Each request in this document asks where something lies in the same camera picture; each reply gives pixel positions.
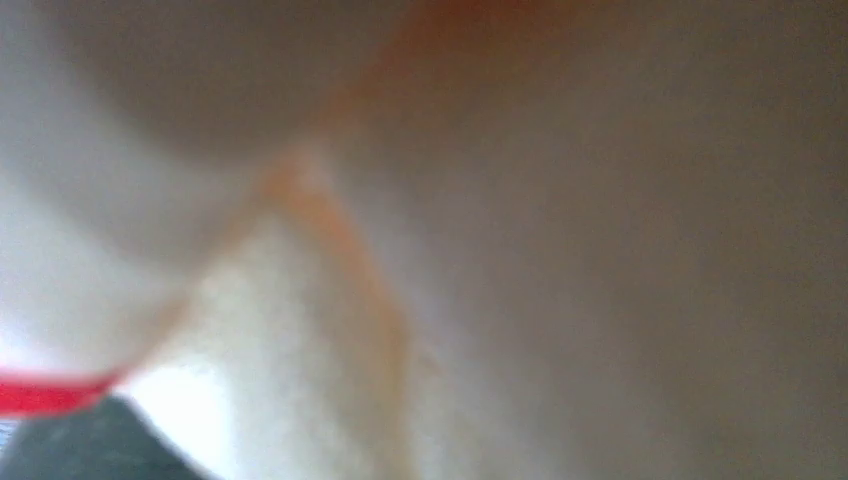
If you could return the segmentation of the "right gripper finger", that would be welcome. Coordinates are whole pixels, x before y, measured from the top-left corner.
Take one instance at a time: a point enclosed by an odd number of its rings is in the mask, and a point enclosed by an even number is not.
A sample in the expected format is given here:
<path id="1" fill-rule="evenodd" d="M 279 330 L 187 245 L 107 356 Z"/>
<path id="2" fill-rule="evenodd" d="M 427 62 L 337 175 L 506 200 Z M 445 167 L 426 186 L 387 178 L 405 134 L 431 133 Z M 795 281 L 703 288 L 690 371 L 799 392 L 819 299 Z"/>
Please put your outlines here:
<path id="1" fill-rule="evenodd" d="M 148 431 L 125 403 L 107 399 L 62 416 L 11 422 L 1 441 L 10 480 L 196 480 L 199 475 Z"/>

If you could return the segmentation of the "strawberry print ruffled blanket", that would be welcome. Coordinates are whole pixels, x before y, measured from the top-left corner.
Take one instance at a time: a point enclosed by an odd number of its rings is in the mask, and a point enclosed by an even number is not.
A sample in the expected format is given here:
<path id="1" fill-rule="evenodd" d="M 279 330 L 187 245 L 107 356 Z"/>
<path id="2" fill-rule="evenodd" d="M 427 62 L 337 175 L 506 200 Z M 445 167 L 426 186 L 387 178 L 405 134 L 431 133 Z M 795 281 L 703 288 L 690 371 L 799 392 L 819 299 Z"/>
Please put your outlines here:
<path id="1" fill-rule="evenodd" d="M 843 1 L 5 1 L 1 413 L 204 479 L 843 479 Z"/>

